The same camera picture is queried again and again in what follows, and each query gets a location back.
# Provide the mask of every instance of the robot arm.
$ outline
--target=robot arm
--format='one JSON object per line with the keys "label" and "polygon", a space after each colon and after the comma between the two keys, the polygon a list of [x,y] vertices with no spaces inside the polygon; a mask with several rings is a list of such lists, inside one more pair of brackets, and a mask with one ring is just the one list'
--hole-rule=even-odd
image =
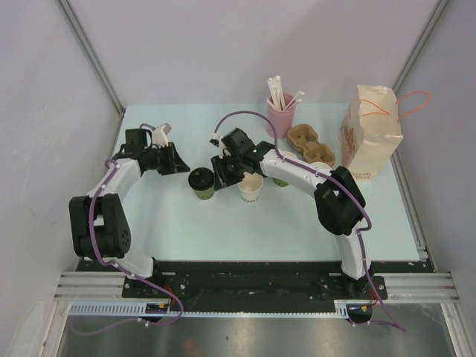
{"label": "robot arm", "polygon": [[[216,176],[215,190],[240,182],[244,172],[259,173],[296,186],[315,199],[319,222],[335,235],[343,273],[353,280],[360,280],[365,276],[356,232],[363,216],[345,193],[330,180],[306,170],[305,167],[315,170],[311,165],[296,159],[280,158],[274,145],[265,141],[254,145],[241,129],[231,131],[220,140],[230,155],[218,155],[211,159]],[[288,160],[298,161],[299,166]],[[324,173],[344,185],[361,206],[365,206],[365,200],[346,168],[338,167],[333,171],[325,170]],[[369,259],[366,259],[366,264],[370,268]]]}
{"label": "robot arm", "polygon": [[[79,257],[96,260],[89,231],[89,208],[98,188],[104,187],[94,206],[94,232],[105,262],[114,261],[127,271],[141,277],[152,276],[153,258],[132,244],[132,235],[122,208],[131,186],[148,170],[161,175],[184,173],[190,168],[180,159],[173,142],[167,139],[169,124],[153,132],[146,129],[126,130],[126,143],[114,156],[114,164],[99,184],[86,196],[74,197],[69,202],[74,251]],[[112,171],[115,174],[106,183]]]}

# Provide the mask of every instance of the table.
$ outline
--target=table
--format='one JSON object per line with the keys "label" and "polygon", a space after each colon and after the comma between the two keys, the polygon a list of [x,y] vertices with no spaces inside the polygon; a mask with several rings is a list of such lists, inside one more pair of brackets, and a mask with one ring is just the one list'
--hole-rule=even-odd
{"label": "table", "polygon": [[[229,112],[254,110],[266,113],[263,104],[128,106],[121,124],[116,151],[126,129],[141,123],[168,122],[169,139],[193,170],[211,168],[218,149],[210,144],[217,122]],[[345,103],[302,103],[295,124],[308,123],[319,140],[334,151],[340,162],[338,129],[347,110]],[[264,120],[251,115],[229,118],[222,135],[243,129],[256,144],[271,141]],[[286,140],[279,147],[292,151]],[[266,178],[260,199],[241,200],[237,187],[201,201],[187,183],[187,173],[144,176],[124,199],[123,208],[134,244],[159,260],[186,261],[335,261],[340,260],[335,238],[319,223],[315,202],[295,187],[278,187]],[[367,201],[373,229],[364,232],[367,255],[375,261],[416,261],[414,238],[390,162],[371,183],[359,183]]]}

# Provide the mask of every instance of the reflective floor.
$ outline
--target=reflective floor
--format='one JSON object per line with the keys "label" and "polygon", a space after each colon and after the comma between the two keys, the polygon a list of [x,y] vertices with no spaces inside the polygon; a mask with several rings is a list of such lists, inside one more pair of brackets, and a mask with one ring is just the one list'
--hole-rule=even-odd
{"label": "reflective floor", "polygon": [[[62,357],[96,356],[455,356],[440,305],[391,306],[407,328],[352,328],[341,319],[184,318],[169,327],[132,322],[82,337],[65,331]],[[378,308],[373,318],[384,319]],[[74,316],[77,330],[92,331],[122,318]]]}

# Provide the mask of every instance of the paper bag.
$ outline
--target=paper bag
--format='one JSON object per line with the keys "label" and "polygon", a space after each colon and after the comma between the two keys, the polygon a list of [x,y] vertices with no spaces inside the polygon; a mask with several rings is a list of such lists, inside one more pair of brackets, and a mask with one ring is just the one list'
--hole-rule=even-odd
{"label": "paper bag", "polygon": [[[426,106],[427,100],[415,112]],[[339,142],[341,165],[347,167],[355,180],[374,179],[403,139],[398,114],[398,100],[393,90],[384,86],[357,86],[357,95],[350,102],[341,125]]]}

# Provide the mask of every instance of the white wall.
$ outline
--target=white wall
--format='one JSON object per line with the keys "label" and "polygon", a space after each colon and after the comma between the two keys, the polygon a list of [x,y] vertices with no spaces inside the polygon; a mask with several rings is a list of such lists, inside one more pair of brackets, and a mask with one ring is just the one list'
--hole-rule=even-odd
{"label": "white wall", "polygon": [[[451,271],[476,332],[476,2],[453,1],[402,89],[431,92],[402,119],[399,152],[431,252]],[[405,110],[415,102],[402,106]]]}
{"label": "white wall", "polygon": [[53,0],[0,2],[0,356],[74,262],[68,201],[103,174],[118,118]]}
{"label": "white wall", "polygon": [[266,79],[310,102],[391,86],[436,0],[72,0],[121,100],[255,103]]}

